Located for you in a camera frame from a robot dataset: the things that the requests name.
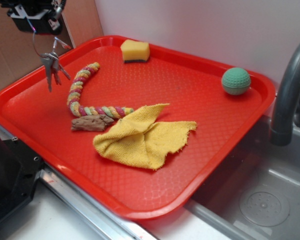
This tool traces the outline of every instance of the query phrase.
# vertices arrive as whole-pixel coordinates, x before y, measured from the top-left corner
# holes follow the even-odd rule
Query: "driftwood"
[[[72,121],[72,131],[104,131],[114,120],[107,115],[87,115]]]

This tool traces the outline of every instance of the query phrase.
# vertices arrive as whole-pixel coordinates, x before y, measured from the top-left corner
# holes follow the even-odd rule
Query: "tray rim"
[[[81,44],[77,48],[72,49],[69,52],[60,56],[60,63],[63,66],[66,66],[71,62],[71,59],[73,57],[88,53],[92,49],[96,48],[96,46],[97,47],[117,46],[118,44],[123,43],[123,41],[126,39],[132,39],[132,38],[127,38],[118,35],[109,35],[109,36],[101,36],[101,37],[93,38]],[[200,68],[202,68],[203,66],[202,64],[204,64],[209,66],[211,73],[213,72],[213,75],[216,75],[217,72],[218,76],[221,76],[227,69],[234,67],[232,65],[228,65],[214,60],[202,58],[199,56],[194,56],[191,54],[179,52],[176,50],[157,46],[151,43],[149,45],[150,45],[150,57],[160,58],[161,60],[164,60],[166,62],[174,63],[184,67],[189,67],[193,70],[200,71]],[[238,131],[236,131],[234,135],[231,136],[230,139],[231,140],[236,139],[236,141],[229,140],[228,142],[226,142],[225,145],[221,148],[222,151],[219,150],[213,156],[213,158],[207,163],[207,165],[189,183],[186,189],[181,194],[179,194],[172,202],[170,202],[165,206],[150,211],[135,211],[125,206],[121,202],[118,202],[115,199],[113,199],[112,195],[110,195],[100,187],[97,187],[97,192],[96,192],[96,187],[91,186],[91,182],[86,178],[82,178],[82,175],[79,174],[78,172],[75,171],[64,172],[60,168],[55,168],[54,166],[52,167],[55,168],[58,172],[63,174],[68,179],[77,178],[75,184],[77,184],[78,186],[85,186],[84,191],[92,195],[92,197],[94,198],[95,195],[98,195],[99,198],[97,198],[97,200],[99,200],[106,207],[108,207],[113,212],[115,212],[116,214],[122,217],[132,219],[132,220],[153,219],[165,215],[173,210],[176,210],[178,207],[181,207],[190,198],[191,194],[195,192],[195,190],[204,182],[204,180],[209,176],[209,174],[212,173],[213,170],[222,162],[223,160],[222,157],[225,155],[225,152],[229,153],[233,149],[233,147],[244,137],[244,135],[248,132],[248,130],[258,121],[258,119],[262,116],[262,114],[273,103],[275,99],[276,91],[275,91],[275,86],[273,85],[271,80],[257,72],[250,71],[250,70],[247,70],[247,72],[250,74],[252,80],[251,87],[257,90],[261,95],[262,98],[261,104],[259,105],[257,110],[248,118],[248,120],[242,124],[241,128]],[[33,77],[34,75],[39,75],[42,77],[38,77],[37,81],[29,81],[28,79]],[[45,69],[43,66],[41,66],[35,71],[27,74],[26,76],[20,78],[13,84],[1,90],[0,108],[7,102],[7,100],[13,98],[14,96],[21,93],[23,90],[41,81],[44,77],[45,77]],[[36,143],[34,139],[28,137],[26,133],[22,132],[20,129],[18,129],[18,127],[14,126],[11,122],[9,122],[1,115],[0,115],[0,124],[6,130],[12,133],[14,136],[17,136],[18,138],[23,140],[29,147],[33,148],[36,152],[41,154],[44,159],[49,159],[49,161],[47,162],[57,163],[60,161],[59,158],[54,156],[51,152],[47,151],[40,144]]]

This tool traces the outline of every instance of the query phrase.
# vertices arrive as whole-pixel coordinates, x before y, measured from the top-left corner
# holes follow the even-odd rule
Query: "multicolored rope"
[[[80,105],[80,96],[83,90],[84,83],[92,77],[100,68],[99,63],[95,62],[87,65],[81,69],[75,76],[72,85],[70,87],[68,99],[66,105],[70,109],[71,113],[76,117],[82,117],[87,115],[107,115],[112,119],[121,119],[126,115],[132,113],[134,110],[130,107],[119,106],[82,106]]]

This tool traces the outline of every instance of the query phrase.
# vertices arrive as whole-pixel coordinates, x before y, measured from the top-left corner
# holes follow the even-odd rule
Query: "sink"
[[[185,206],[232,239],[300,240],[300,128],[269,143],[263,116]]]

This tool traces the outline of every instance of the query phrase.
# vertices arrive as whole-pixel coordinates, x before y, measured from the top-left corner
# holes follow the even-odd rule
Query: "yellow cloth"
[[[168,153],[176,153],[188,141],[194,121],[156,122],[168,104],[143,106],[120,119],[109,132],[97,135],[93,145],[98,153],[115,162],[145,169],[161,168]]]

